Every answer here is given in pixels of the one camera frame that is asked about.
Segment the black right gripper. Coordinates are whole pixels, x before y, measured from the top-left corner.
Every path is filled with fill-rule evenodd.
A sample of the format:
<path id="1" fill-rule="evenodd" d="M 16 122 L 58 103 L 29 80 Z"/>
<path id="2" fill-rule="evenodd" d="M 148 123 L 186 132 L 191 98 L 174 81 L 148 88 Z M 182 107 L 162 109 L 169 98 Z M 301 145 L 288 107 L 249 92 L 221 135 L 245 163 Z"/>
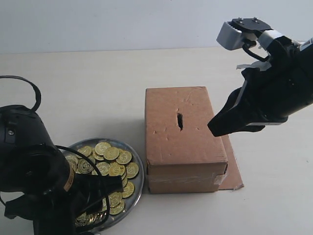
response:
<path id="1" fill-rule="evenodd" d="M 281 36 L 260 42 L 265 65 L 246 68 L 244 83 L 208 122 L 213 136 L 259 132 L 279 125 L 313 102 L 313 41 L 299 44 Z"/>

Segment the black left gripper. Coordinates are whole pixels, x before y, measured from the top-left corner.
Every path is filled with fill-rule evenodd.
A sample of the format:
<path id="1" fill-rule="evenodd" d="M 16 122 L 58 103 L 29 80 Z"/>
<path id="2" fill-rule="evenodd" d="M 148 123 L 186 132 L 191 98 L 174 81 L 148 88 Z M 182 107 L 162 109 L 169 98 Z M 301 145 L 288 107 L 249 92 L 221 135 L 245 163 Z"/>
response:
<path id="1" fill-rule="evenodd" d="M 62 203 L 44 220 L 45 235 L 91 235 L 108 220 L 108 193 L 122 192 L 121 176 L 78 174 Z M 77 220 L 95 220 L 76 227 Z"/>

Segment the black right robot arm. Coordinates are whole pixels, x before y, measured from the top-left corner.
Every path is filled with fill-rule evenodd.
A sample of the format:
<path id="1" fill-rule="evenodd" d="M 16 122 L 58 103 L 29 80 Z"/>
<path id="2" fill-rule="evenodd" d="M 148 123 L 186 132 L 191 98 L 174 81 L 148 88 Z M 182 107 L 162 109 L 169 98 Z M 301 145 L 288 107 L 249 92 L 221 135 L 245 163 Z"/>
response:
<path id="1" fill-rule="evenodd" d="M 207 126 L 215 137 L 280 125 L 313 103 L 313 46 L 301 49 L 280 37 L 266 50 L 270 67 L 243 69 L 243 85 L 209 121 Z"/>

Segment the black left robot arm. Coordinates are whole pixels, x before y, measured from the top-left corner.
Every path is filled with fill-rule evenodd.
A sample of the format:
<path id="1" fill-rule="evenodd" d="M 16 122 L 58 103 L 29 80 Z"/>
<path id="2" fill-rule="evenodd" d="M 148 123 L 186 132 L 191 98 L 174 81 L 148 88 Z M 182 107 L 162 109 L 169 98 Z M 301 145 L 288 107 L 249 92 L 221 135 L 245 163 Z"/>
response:
<path id="1" fill-rule="evenodd" d="M 77 174 L 53 144 L 42 120 L 22 105 L 0 110 L 0 189 L 21 192 L 4 215 L 33 222 L 36 235 L 76 235 L 75 219 L 102 209 L 122 191 L 119 176 Z"/>

